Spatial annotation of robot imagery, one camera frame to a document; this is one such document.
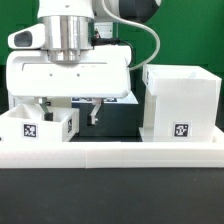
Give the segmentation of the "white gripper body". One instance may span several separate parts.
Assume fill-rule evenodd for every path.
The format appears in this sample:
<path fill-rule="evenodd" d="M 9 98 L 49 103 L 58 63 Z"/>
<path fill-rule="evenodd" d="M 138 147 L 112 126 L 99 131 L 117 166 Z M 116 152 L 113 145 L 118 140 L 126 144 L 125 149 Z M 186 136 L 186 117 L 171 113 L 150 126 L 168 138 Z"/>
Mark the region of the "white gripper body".
<path fill-rule="evenodd" d="M 39 23 L 8 36 L 7 90 L 15 97 L 124 98 L 131 91 L 131 49 L 103 45 L 83 50 L 77 62 L 52 62 Z"/>

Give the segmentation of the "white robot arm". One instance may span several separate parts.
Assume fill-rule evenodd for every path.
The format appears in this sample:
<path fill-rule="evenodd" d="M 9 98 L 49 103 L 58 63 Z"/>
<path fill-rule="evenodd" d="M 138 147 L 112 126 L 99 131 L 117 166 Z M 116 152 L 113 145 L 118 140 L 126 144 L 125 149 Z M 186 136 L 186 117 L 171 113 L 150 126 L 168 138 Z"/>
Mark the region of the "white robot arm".
<path fill-rule="evenodd" d="M 105 98 L 131 91 L 133 51 L 118 38 L 98 33 L 101 24 L 120 22 L 155 32 L 145 23 L 162 0 L 39 0 L 38 23 L 8 36 L 6 84 L 15 98 L 89 98 L 97 122 Z"/>

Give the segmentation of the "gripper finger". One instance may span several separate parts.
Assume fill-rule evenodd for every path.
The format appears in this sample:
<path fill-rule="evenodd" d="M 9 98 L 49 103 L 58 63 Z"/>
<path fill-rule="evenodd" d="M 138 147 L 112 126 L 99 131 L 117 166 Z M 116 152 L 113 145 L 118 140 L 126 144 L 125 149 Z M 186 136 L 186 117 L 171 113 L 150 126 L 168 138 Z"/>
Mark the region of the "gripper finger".
<path fill-rule="evenodd" d="M 53 120 L 53 113 L 48 110 L 46 97 L 35 97 L 34 103 L 36 108 L 39 110 L 41 114 L 41 119 L 43 121 Z"/>
<path fill-rule="evenodd" d="M 99 112 L 99 110 L 102 106 L 102 100 L 101 99 L 93 99 L 92 105 L 93 105 L 93 110 L 88 115 L 87 122 L 90 126 L 95 126 L 98 122 L 97 113 Z"/>

